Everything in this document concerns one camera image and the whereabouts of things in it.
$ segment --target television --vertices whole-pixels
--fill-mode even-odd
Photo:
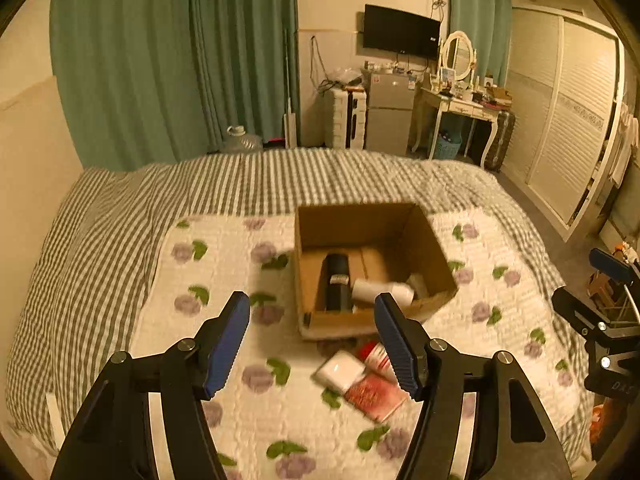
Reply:
[[[364,7],[362,46],[396,54],[438,59],[440,22],[404,10]]]

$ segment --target floor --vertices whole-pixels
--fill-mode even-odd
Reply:
[[[593,248],[606,250],[602,241],[599,238],[583,238],[565,243],[542,212],[511,180],[501,173],[496,173],[495,176],[502,188],[531,218],[545,243],[551,262],[558,268],[569,292],[585,303],[590,302],[586,288],[594,269],[589,264],[589,251]]]

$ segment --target curtain fold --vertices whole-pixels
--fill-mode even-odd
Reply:
[[[450,30],[463,30],[478,51],[476,75],[488,70],[494,81],[504,85],[509,40],[511,0],[450,0]]]
[[[198,22],[194,49],[209,127],[217,136],[243,124],[264,140],[283,137],[286,43],[298,109],[296,0],[191,0],[191,15]]]
[[[52,0],[54,74],[85,167],[134,170],[282,137],[298,109],[296,0]]]

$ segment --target open cardboard box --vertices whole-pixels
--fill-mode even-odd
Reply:
[[[431,224],[413,203],[309,205],[296,211],[296,303],[300,332],[328,339],[377,332],[373,304],[355,301],[354,312],[327,312],[322,262],[347,254],[350,283],[357,278],[405,282],[420,274],[428,294],[402,311],[424,322],[456,295],[458,287]]]

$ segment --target black suitcase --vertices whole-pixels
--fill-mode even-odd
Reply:
[[[500,167],[507,152],[513,126],[516,123],[516,115],[513,112],[501,111],[498,114],[498,132],[495,134],[494,142],[489,148],[484,161],[484,168],[489,171],[500,171]],[[480,165],[484,147],[491,135],[491,123],[488,121],[476,120],[476,130],[471,139],[468,155],[473,162]]]

